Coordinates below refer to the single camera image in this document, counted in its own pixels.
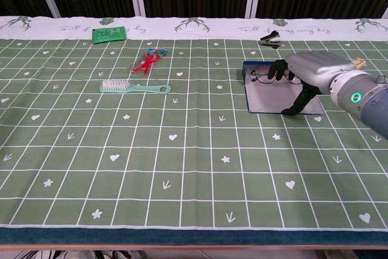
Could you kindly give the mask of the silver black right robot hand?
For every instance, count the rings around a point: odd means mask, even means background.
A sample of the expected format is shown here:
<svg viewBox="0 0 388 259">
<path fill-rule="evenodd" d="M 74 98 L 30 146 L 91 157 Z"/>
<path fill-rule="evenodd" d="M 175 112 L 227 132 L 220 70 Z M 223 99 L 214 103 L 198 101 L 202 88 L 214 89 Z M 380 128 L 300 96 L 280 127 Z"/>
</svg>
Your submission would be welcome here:
<svg viewBox="0 0 388 259">
<path fill-rule="evenodd" d="M 330 93 L 330 85 L 338 75 L 353 70 L 355 66 L 352 61 L 328 51 L 311 51 L 287 55 L 284 59 L 274 61 L 267 77 L 279 81 L 288 71 L 289 81 L 295 77 L 300 79 L 301 92 L 293 105 L 281 112 L 283 115 L 295 116 L 315 96 Z"/>
</svg>

